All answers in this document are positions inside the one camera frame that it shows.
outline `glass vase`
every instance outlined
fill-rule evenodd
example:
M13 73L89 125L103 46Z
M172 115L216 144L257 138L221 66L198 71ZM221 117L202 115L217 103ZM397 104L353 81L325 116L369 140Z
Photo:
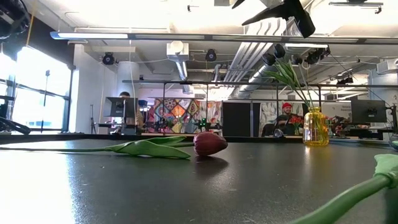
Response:
M303 142L307 146L326 146L329 144L326 116L319 107L309 108L304 117Z

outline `table surface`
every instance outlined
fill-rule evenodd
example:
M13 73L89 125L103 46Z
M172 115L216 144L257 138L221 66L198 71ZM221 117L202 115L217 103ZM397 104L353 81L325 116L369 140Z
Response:
M75 140L3 147L119 144ZM330 144L231 143L190 160L112 152L0 151L0 223L286 223L370 178L388 149ZM338 223L383 223L385 192Z

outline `computer monitor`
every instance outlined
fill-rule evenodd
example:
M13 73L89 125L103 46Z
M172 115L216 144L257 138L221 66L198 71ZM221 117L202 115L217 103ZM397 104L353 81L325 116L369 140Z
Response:
M351 100L353 123L387 122L386 102L382 100Z
M105 116L118 117L118 118L135 118L136 110L138 108L137 98L120 98L120 97L107 97L106 104L108 110L105 110Z

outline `red tulip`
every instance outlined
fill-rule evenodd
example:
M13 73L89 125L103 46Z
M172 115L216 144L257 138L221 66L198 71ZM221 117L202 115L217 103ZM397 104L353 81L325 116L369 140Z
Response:
M198 133L193 138L195 153L199 156L209 156L227 148L225 138L210 132Z

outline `person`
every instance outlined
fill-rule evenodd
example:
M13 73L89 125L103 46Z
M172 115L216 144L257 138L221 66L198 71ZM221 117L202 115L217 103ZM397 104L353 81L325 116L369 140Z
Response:
M120 98L130 98L130 93L123 91L119 94ZM141 112L139 111L139 105L136 105L136 117L134 118L126 118L126 124L130 124L130 125L136 125L137 128L142 128L143 124L144 124L144 118L142 117ZM120 133L121 132L121 128L118 128L117 130L115 130L116 133Z
M276 128L282 130L284 134L294 134L294 125L290 124L289 120L298 115L292 113L292 108L293 106L290 103L284 103L282 105L282 114L276 119Z
M262 129L261 136L271 135L275 129L280 129L284 134L293 135L295 127L289 123L290 119L294 116L299 116L292 113L292 104L286 102L282 105L282 114L276 118L275 123L266 124Z

